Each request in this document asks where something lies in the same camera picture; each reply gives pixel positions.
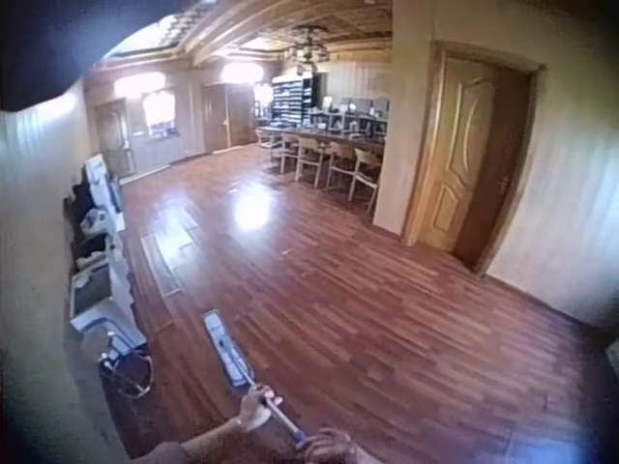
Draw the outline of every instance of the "wooden chair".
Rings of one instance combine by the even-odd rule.
[[[283,133],[281,135],[281,144],[273,153],[274,158],[280,159],[280,174],[283,174],[283,169],[286,165],[286,159],[299,159],[299,139],[296,135]]]
[[[340,175],[350,176],[355,175],[355,164],[357,157],[355,150],[350,145],[331,142],[331,157],[329,158],[329,171],[327,173],[326,189],[331,184],[331,176],[334,172]]]
[[[378,185],[380,184],[380,167],[382,162],[374,153],[365,152],[358,148],[355,148],[355,156],[357,162],[355,163],[355,173],[352,178],[352,183],[350,184],[350,190],[348,191],[348,201],[352,201],[352,197],[355,193],[355,184],[357,182],[365,184],[372,189],[371,198],[368,203],[369,213],[376,201]]]
[[[320,170],[325,159],[325,148],[318,143],[315,138],[299,137],[299,160],[297,161],[297,171],[294,176],[295,182],[299,182],[303,166],[308,164],[316,167],[316,175],[313,180],[313,187],[318,187],[320,181]]]
[[[281,137],[261,128],[256,129],[255,136],[258,138],[258,146],[265,150],[273,150],[281,143]]]

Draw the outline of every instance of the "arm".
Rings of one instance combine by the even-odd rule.
[[[352,441],[350,435],[334,428],[321,428],[303,446],[309,464],[382,464]]]
[[[237,449],[248,433],[271,417],[271,411],[263,405],[265,397],[274,397],[273,391],[268,387],[250,390],[241,400],[237,417],[183,443],[189,464],[219,462],[229,455],[230,450]],[[275,398],[275,402],[281,403],[281,398]]]
[[[216,462],[231,444],[245,435],[238,418],[233,418],[213,430],[189,439],[182,447],[189,462]]]

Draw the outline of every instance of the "chandelier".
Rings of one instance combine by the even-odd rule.
[[[284,58],[297,65],[297,73],[318,72],[318,63],[329,60],[329,51],[321,42],[327,30],[320,26],[297,26],[292,29],[295,43],[284,53]]]

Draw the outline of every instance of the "mop handle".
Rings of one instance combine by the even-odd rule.
[[[221,341],[221,345],[224,347],[225,351],[227,351],[228,356],[230,357],[230,359],[232,360],[232,362],[234,363],[234,365],[236,366],[238,371],[241,372],[241,375],[247,381],[247,383],[250,384],[251,387],[255,387],[255,385],[256,385],[255,382],[249,376],[249,374],[247,373],[245,368],[240,365],[240,363],[237,361],[236,357],[233,356],[232,350],[230,350],[228,344],[227,343],[223,343],[223,340],[222,340]],[[299,427],[297,427],[297,425],[292,420],[290,420],[290,418],[286,414],[283,413],[283,411],[278,407],[278,405],[275,404],[273,399],[265,397],[264,398],[264,402],[266,403],[266,406],[271,410],[271,413],[273,413],[273,415],[276,416],[280,420],[280,422],[292,434],[292,436],[294,437],[294,441],[297,444],[305,441],[305,439],[306,439],[305,432],[303,430],[301,430]]]

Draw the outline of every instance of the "mop head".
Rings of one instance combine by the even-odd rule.
[[[239,367],[243,368],[247,376],[252,379],[254,378],[253,370],[236,346],[236,343],[234,343],[234,340],[232,340],[232,337],[230,337],[228,329],[221,319],[220,312],[214,309],[204,314],[204,327],[206,327],[206,333],[215,347],[223,371],[228,377],[230,384],[233,387],[249,385],[243,373],[239,371]]]

